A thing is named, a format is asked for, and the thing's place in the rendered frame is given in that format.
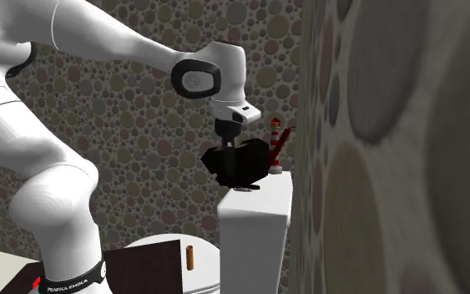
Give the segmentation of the black angular figure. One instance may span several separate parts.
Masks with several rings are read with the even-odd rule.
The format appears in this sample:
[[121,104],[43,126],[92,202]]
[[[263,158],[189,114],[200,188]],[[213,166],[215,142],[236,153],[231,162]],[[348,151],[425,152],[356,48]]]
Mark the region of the black angular figure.
[[258,138],[245,140],[238,147],[212,147],[201,157],[219,185],[242,190],[260,188],[255,182],[268,175],[269,159],[269,145]]

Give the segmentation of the red white lighthouse figure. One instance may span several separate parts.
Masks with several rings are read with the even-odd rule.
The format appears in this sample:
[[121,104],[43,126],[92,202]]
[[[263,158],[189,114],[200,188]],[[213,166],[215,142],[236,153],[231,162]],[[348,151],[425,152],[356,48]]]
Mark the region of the red white lighthouse figure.
[[280,140],[280,121],[275,117],[270,121],[270,168],[269,174],[278,175],[282,173],[282,167],[280,166],[279,149],[277,148]]

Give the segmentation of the dark red thin stick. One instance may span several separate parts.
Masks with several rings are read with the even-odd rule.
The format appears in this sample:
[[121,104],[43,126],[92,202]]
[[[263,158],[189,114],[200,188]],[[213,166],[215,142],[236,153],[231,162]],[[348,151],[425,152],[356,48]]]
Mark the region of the dark red thin stick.
[[277,139],[276,136],[279,134],[278,132],[273,132],[271,134],[271,141],[270,141],[270,160],[269,165],[279,165],[280,161],[278,156],[280,154],[280,150],[287,141],[291,131],[295,128],[295,126],[286,128],[281,136]]

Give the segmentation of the dark brown robot stand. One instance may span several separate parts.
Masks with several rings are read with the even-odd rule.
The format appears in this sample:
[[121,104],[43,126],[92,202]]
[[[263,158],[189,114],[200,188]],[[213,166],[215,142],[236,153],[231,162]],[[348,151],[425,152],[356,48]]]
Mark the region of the dark brown robot stand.
[[113,294],[183,294],[180,241],[106,251]]

